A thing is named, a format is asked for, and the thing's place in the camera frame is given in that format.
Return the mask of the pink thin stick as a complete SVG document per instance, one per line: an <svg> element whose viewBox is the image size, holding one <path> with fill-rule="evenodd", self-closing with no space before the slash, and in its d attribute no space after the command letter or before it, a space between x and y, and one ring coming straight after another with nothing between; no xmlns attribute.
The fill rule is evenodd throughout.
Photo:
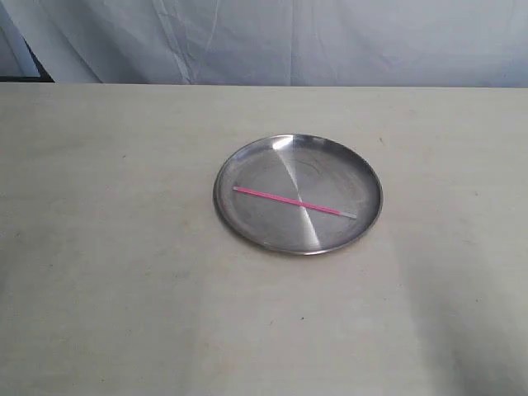
<svg viewBox="0 0 528 396"><path fill-rule="evenodd" d="M330 215L347 217L348 219L357 218L355 214L351 214L351 213L348 213L342 210L335 210L335 209L322 206L322 205L310 204L307 202L303 202L301 200L295 200L291 198L286 198L284 196L273 195L273 194L266 193L263 191L255 191L255 190L252 190L246 187L234 186L232 190L238 193L242 193L242 194L246 194L250 196L256 196L256 197L260 197L260 198L264 198L268 200L273 200L273 201L281 202L281 203L288 204L288 205L295 205L298 207L303 207L305 209L316 210L316 211L323 212L323 213L330 214Z"/></svg>

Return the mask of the round stainless steel plate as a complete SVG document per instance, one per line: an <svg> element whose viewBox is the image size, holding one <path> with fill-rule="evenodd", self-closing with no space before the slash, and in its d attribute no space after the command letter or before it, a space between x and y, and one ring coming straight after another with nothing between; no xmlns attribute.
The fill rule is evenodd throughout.
<svg viewBox="0 0 528 396"><path fill-rule="evenodd" d="M348 219L233 191L246 187L342 210ZM379 218L383 189L369 163L323 137L279 134L233 153L214 182L219 218L250 243L293 255L335 251L363 237Z"/></svg>

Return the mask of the white backdrop cloth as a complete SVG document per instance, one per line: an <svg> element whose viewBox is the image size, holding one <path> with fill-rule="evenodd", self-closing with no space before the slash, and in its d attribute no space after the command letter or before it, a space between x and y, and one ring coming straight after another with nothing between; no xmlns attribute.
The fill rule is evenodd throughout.
<svg viewBox="0 0 528 396"><path fill-rule="evenodd" d="M4 1L56 82L525 87L524 1Z"/></svg>

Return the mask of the black frame left background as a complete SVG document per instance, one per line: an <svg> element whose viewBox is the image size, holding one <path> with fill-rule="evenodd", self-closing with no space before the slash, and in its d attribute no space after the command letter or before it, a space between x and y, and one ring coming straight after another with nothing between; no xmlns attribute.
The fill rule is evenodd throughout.
<svg viewBox="0 0 528 396"><path fill-rule="evenodd" d="M1 58L2 83L53 83L27 44L21 32L1 4Z"/></svg>

